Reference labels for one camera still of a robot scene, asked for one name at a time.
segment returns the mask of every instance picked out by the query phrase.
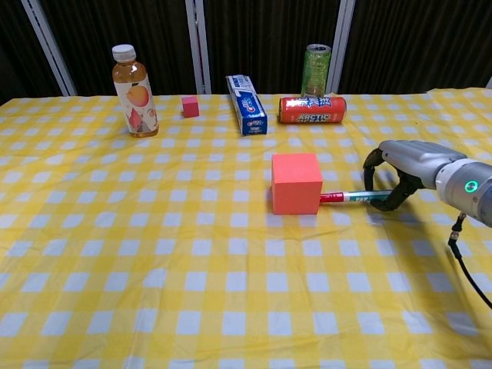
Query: white bottle cap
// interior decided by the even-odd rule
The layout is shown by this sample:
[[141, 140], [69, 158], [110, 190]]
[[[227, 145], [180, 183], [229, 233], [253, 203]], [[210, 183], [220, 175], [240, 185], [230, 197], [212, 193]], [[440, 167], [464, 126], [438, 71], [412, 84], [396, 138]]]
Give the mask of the white bottle cap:
[[137, 58], [137, 53], [133, 46], [128, 44], [113, 46], [113, 59], [117, 62], [130, 62]]

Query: red can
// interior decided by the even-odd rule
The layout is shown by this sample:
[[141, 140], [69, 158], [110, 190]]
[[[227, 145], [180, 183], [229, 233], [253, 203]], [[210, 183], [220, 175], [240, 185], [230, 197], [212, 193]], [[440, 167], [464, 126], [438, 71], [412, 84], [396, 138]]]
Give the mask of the red can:
[[281, 98], [281, 123], [340, 123], [347, 111], [344, 98]]

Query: soda can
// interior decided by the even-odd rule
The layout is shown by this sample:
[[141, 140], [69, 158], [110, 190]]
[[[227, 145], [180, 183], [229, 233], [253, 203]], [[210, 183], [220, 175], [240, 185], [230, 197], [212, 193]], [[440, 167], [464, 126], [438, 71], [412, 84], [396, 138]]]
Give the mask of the soda can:
[[347, 111], [344, 98], [281, 98], [281, 123], [340, 123]]
[[326, 90], [331, 48], [321, 44], [311, 44], [304, 55], [301, 97], [321, 97]]

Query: red cube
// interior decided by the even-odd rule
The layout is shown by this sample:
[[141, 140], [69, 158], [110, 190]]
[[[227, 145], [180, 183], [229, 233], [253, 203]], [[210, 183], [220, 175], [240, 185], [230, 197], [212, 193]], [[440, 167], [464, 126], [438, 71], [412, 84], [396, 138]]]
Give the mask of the red cube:
[[200, 115], [196, 96], [181, 98], [181, 103], [183, 104], [183, 115], [185, 118], [198, 117]]
[[317, 214], [323, 177], [315, 154], [271, 157], [274, 214]]

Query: black curtain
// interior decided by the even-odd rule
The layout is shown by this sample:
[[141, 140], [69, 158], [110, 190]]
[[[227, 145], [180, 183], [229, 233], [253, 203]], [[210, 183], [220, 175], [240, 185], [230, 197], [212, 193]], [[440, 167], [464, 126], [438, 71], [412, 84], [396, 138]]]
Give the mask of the black curtain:
[[60, 95], [22, 3], [1, 0], [0, 6], [0, 105], [11, 98]]
[[355, 3], [340, 93], [485, 87], [491, 75], [490, 0]]
[[155, 95], [194, 94], [184, 0], [41, 0], [79, 95], [115, 95], [111, 47], [132, 44]]
[[333, 45], [339, 0], [205, 0], [213, 93], [250, 75], [259, 93], [299, 93], [308, 44]]

